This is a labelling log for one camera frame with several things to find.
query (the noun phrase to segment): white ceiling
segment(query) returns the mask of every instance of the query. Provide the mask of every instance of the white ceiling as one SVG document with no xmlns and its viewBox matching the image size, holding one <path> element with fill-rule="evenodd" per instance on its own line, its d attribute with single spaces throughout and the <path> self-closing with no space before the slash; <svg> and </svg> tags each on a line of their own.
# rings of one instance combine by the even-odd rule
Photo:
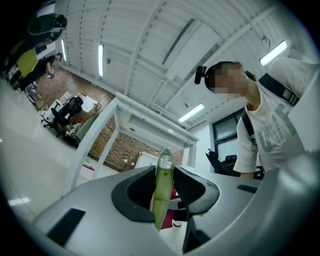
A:
<svg viewBox="0 0 320 256">
<path fill-rule="evenodd" d="M 238 99 L 227 101 L 226 95 L 209 93 L 203 82 L 195 85 L 198 64 L 210 67 L 219 61 L 239 61 L 259 78 L 268 70 L 259 64 L 269 46 L 262 36 L 270 39 L 270 49 L 282 40 L 290 47 L 293 44 L 290 20 L 282 18 L 273 0 L 57 0 L 55 12 L 68 20 L 62 34 L 66 69 L 112 93 L 121 92 L 152 110 L 157 108 L 170 120 L 177 121 L 203 103 L 205 109 L 191 117 L 186 128 L 244 106 Z M 162 64 L 190 19 L 194 22 Z M 185 80 L 169 79 L 166 73 L 171 64 L 201 24 L 208 25 L 219 40 Z M 104 45 L 103 77 L 98 73 L 99 44 Z M 56 48 L 61 49 L 61 42 Z"/>
</svg>

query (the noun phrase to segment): floor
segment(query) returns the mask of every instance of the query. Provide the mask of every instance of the floor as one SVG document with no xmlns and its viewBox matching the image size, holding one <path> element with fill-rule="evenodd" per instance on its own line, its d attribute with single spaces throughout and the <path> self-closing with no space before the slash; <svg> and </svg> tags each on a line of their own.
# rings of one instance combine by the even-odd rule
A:
<svg viewBox="0 0 320 256">
<path fill-rule="evenodd" d="M 76 149 L 44 128 L 41 117 L 27 97 L 0 78 L 0 182 L 14 213 L 31 222 L 61 198 L 66 173 Z M 91 158 L 87 165 L 95 167 Z M 118 172 L 102 166 L 98 178 Z M 88 182 L 93 171 L 82 167 L 77 186 Z M 160 231 L 178 255 L 187 224 Z"/>
</svg>

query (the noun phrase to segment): fluorescent light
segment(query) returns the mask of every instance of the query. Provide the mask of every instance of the fluorescent light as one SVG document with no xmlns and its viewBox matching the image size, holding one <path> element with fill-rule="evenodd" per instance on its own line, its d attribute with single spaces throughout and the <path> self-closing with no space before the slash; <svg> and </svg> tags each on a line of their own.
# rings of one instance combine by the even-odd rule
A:
<svg viewBox="0 0 320 256">
<path fill-rule="evenodd" d="M 184 122 L 185 120 L 187 120 L 188 118 L 192 117 L 193 115 L 195 115 L 196 113 L 198 113 L 200 110 L 203 110 L 205 108 L 205 106 L 203 104 L 199 104 L 198 106 L 196 106 L 194 109 L 192 109 L 190 112 L 188 112 L 187 114 L 185 114 L 183 117 L 181 117 L 179 119 L 179 122 Z"/>
<path fill-rule="evenodd" d="M 259 59 L 259 62 L 262 67 L 267 65 L 270 61 L 272 61 L 275 57 L 277 57 L 280 53 L 282 53 L 285 49 L 288 48 L 287 42 L 281 42 L 276 48 L 270 51 L 266 56 Z"/>
<path fill-rule="evenodd" d="M 65 52 L 65 42 L 63 39 L 61 40 L 61 45 L 62 45 L 63 58 L 64 58 L 64 61 L 66 62 L 67 58 L 66 58 L 66 52 Z"/>
<path fill-rule="evenodd" d="M 104 69 L 103 69 L 103 56 L 104 56 L 104 46 L 99 44 L 98 46 L 98 65 L 99 65 L 99 75 L 104 76 Z"/>
<path fill-rule="evenodd" d="M 28 202 L 30 202 L 30 199 L 28 197 L 23 197 L 23 198 L 18 198 L 18 199 L 13 199 L 8 201 L 10 206 L 22 205 Z"/>
</svg>

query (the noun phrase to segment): cable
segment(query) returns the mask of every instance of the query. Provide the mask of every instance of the cable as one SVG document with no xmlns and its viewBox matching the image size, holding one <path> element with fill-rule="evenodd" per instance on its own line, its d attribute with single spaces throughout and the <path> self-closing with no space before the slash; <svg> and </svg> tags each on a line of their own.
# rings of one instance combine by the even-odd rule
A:
<svg viewBox="0 0 320 256">
<path fill-rule="evenodd" d="M 268 47 L 268 50 L 266 51 L 266 53 L 268 53 L 268 52 L 269 52 L 269 50 L 270 50 L 270 45 L 271 45 L 271 42 L 270 42 L 270 39 L 269 39 L 269 37 L 266 37 L 266 38 L 268 38 L 268 40 L 269 40 L 269 47 Z"/>
</svg>

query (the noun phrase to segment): chair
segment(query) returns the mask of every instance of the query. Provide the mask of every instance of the chair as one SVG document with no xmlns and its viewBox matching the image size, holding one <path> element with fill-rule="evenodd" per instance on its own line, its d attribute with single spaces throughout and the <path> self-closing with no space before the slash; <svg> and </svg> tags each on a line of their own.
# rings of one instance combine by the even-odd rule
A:
<svg viewBox="0 0 320 256">
<path fill-rule="evenodd" d="M 227 155 L 225 160 L 222 162 L 223 169 L 226 171 L 226 175 L 240 177 L 241 173 L 234 171 L 234 166 L 237 161 L 237 155 Z"/>
<path fill-rule="evenodd" d="M 57 133 L 56 136 L 60 136 L 62 132 L 59 128 L 67 126 L 70 122 L 70 119 L 82 111 L 81 105 L 83 103 L 84 102 L 80 97 L 72 97 L 59 111 L 56 111 L 55 108 L 51 108 L 54 116 L 53 121 L 49 122 L 46 119 L 41 120 L 41 123 L 43 121 L 47 123 L 43 127 L 54 129 Z"/>
<path fill-rule="evenodd" d="M 221 165 L 218 154 L 216 152 L 211 151 L 210 148 L 208 148 L 209 154 L 205 153 L 206 157 L 208 158 L 210 164 L 214 168 L 214 172 L 216 174 L 223 174 L 227 175 L 226 171 L 224 170 L 223 166 Z"/>
</svg>

